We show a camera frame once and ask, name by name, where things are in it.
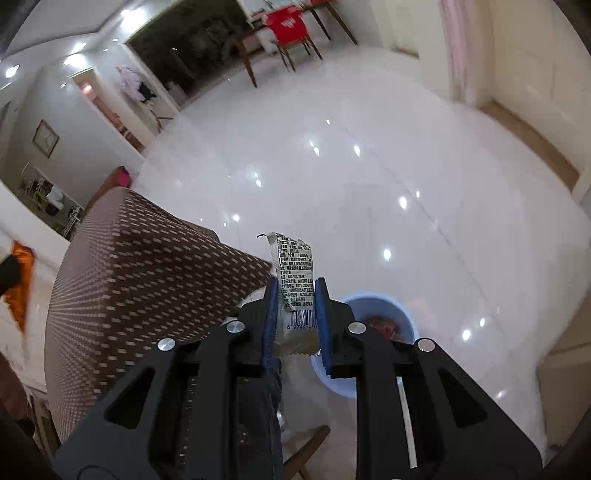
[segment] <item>brown patterned tablecloth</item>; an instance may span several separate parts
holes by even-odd
[[[270,268],[132,190],[107,192],[72,240],[47,317],[47,393],[61,440],[159,339],[203,338]]]

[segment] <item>blue trash can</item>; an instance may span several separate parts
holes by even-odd
[[[410,313],[402,304],[386,295],[361,292],[349,295],[341,301],[349,304],[355,320],[363,321],[372,316],[385,317],[396,323],[397,334],[404,342],[414,343],[419,338],[417,325]],[[354,378],[331,378],[326,375],[321,355],[312,355],[310,359],[314,372],[324,385],[343,397],[357,398],[357,385]]]

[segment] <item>framed wall picture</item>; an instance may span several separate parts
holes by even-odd
[[[35,131],[33,143],[47,158],[49,158],[59,139],[60,137],[58,137],[51,127],[47,125],[47,122],[41,120]]]

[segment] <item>metal bolt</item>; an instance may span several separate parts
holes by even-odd
[[[162,350],[163,352],[168,352],[172,350],[176,342],[172,338],[163,338],[158,342],[158,350]]]
[[[240,320],[234,320],[226,324],[226,330],[230,333],[240,333],[244,330],[244,324]]]
[[[348,329],[351,333],[354,333],[355,335],[361,335],[362,333],[365,333],[365,331],[368,329],[364,323],[361,322],[351,322],[348,326]]]
[[[430,338],[421,338],[418,341],[418,349],[423,352],[432,352],[435,350],[435,342]]]

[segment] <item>orange cloth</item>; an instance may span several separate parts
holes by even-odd
[[[27,318],[27,300],[29,298],[29,286],[33,274],[35,254],[29,247],[19,242],[12,243],[12,252],[21,266],[21,281],[17,286],[10,288],[4,294],[4,301],[12,312],[12,316],[18,325],[18,329],[25,333],[25,320]]]

